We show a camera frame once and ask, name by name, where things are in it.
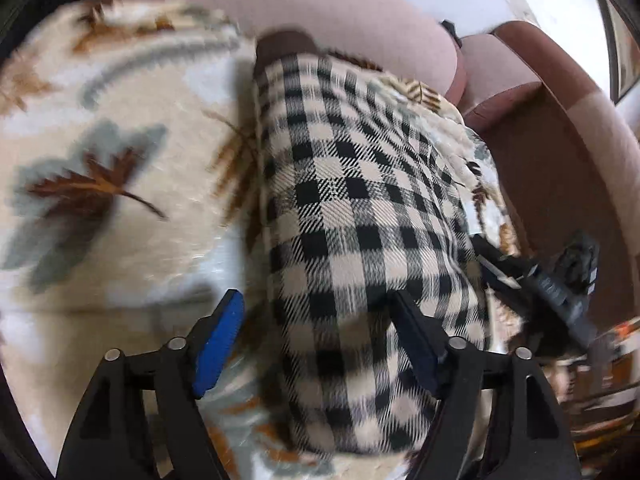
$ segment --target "brown sofa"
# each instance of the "brown sofa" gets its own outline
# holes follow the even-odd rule
[[[576,229],[601,244],[590,317],[638,312],[640,148],[614,105],[551,38],[526,22],[463,39],[466,124],[487,143],[521,240],[552,257]]]
[[[578,64],[526,22],[463,38],[406,0],[189,0],[245,31],[295,24],[317,43],[418,78],[457,104],[496,161],[520,240],[543,258],[576,229],[601,243],[590,316],[640,313],[640,147]]]

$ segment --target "checkered cloth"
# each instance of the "checkered cloth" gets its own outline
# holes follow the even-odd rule
[[[289,56],[256,83],[268,299],[294,442],[321,454],[415,449],[436,403],[399,345],[387,292],[407,288],[449,334],[488,345],[446,162],[354,66]]]

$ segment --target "blue gripper pad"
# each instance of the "blue gripper pad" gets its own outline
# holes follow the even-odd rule
[[[228,299],[227,295],[230,292],[232,296]],[[218,382],[220,372],[231,352],[244,316],[242,294],[237,290],[228,291],[218,308],[223,308],[224,311],[196,359],[196,373],[191,387],[197,399]]]

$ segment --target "metal screw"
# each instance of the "metal screw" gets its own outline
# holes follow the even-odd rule
[[[533,357],[533,354],[531,353],[531,350],[529,350],[528,348],[524,347],[524,346],[518,346],[516,348],[516,355],[520,358],[520,359],[531,359]]]
[[[117,348],[107,350],[107,353],[104,355],[104,358],[107,361],[115,361],[118,357],[120,357],[120,350]]]
[[[174,337],[167,343],[167,346],[171,350],[182,350],[185,346],[187,346],[187,340],[183,337]]]
[[[466,341],[458,336],[453,336],[449,339],[449,346],[456,350],[462,350],[466,346]]]

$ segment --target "floral blanket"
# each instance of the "floral blanket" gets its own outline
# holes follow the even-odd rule
[[[59,9],[2,67],[0,358],[52,470],[105,351],[157,349],[237,288],[246,321],[198,403],[231,478],[406,473],[403,455],[320,460],[287,443],[276,363],[262,357],[276,352],[261,308],[254,60],[254,40],[222,12],[113,0]],[[470,233],[517,252],[490,154],[457,110],[420,82],[363,72],[447,159]],[[70,184],[113,196],[54,200]],[[501,322],[490,294],[487,305],[492,349],[504,349],[517,320]]]

